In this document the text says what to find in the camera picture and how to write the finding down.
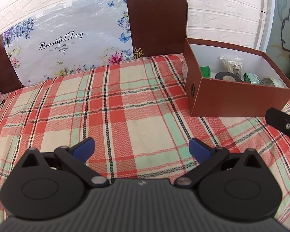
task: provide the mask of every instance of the white object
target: white object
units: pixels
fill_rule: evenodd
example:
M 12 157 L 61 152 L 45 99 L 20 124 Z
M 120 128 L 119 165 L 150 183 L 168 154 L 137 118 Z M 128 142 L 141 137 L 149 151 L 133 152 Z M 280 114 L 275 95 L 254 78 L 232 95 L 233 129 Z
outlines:
M 61 3 L 2 36 L 25 86 L 133 58 L 127 0 Z
M 187 74 L 188 74 L 188 66 L 184 57 L 183 57 L 182 73 L 184 77 L 184 82 L 186 83 Z
M 260 32 L 261 43 L 259 46 L 259 50 L 262 52 L 266 52 L 266 49 L 268 47 L 268 41 L 270 40 L 273 19 L 274 19 L 274 12 L 275 12 L 275 2 L 276 0 L 268 0 L 268 10 L 266 13 L 264 30 L 263 32 Z
M 262 56 L 216 46 L 199 44 L 191 44 L 190 46 L 199 66 L 210 66 L 211 78 L 215 78 L 218 72 L 226 71 L 219 59 L 221 55 L 224 55 L 230 57 L 240 56 L 243 58 L 242 74 L 250 72 L 256 74 L 259 78 L 270 77 L 281 81 L 280 76 Z M 283 81 L 281 82 L 285 88 L 288 88 Z
M 270 78 L 270 77 L 264 77 L 261 80 L 260 85 L 285 88 L 285 84 L 280 79 L 275 79 L 275 78 Z

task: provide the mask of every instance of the brown cardboard box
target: brown cardboard box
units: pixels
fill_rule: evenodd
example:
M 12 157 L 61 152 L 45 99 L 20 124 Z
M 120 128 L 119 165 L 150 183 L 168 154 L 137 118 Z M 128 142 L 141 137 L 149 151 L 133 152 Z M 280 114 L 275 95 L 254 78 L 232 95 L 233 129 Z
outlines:
M 202 66 L 211 67 L 211 77 L 225 71 L 220 55 L 242 57 L 242 77 L 251 72 L 260 79 L 278 78 L 286 88 L 202 77 Z M 264 117 L 267 109 L 281 110 L 290 99 L 290 81 L 265 53 L 234 44 L 185 39 L 183 76 L 192 117 Z

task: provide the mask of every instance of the printed blue butterfly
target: printed blue butterfly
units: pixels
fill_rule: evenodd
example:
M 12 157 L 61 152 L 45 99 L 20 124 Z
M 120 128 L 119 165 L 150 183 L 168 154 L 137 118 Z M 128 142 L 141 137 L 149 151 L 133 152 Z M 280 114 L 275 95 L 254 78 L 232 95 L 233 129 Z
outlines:
M 130 37 L 131 37 L 131 36 L 126 37 L 125 34 L 122 32 L 122 34 L 121 34 L 121 38 L 119 38 L 119 40 L 120 40 L 121 42 L 126 43 L 126 42 L 130 39 Z
M 113 7 L 114 6 L 114 2 L 112 1 L 111 3 L 107 3 L 108 6 Z

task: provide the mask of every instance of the bed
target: bed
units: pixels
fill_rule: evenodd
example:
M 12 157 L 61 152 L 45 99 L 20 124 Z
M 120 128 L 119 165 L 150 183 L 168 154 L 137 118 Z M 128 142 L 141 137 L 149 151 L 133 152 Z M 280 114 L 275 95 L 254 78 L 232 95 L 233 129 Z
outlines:
M 87 165 L 108 178 L 167 177 L 197 166 L 188 142 L 197 137 L 233 153 L 255 148 L 278 181 L 290 214 L 290 140 L 264 118 L 191 118 L 182 54 L 162 55 L 49 79 L 11 92 L 0 110 L 0 188 L 28 147 L 52 152 L 87 137 Z M 290 101 L 284 108 L 290 114 Z M 0 223 L 6 218 L 0 203 Z

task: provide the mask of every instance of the plastic bag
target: plastic bag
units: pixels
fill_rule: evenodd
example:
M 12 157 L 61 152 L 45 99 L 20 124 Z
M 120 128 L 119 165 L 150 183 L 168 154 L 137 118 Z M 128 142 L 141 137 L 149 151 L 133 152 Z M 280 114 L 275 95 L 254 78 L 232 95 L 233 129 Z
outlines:
M 243 68 L 242 57 L 228 58 L 221 55 L 219 58 L 222 60 L 223 66 L 227 72 L 234 73 L 241 78 L 241 70 Z
M 127 0 L 71 0 L 3 33 L 25 86 L 133 59 Z

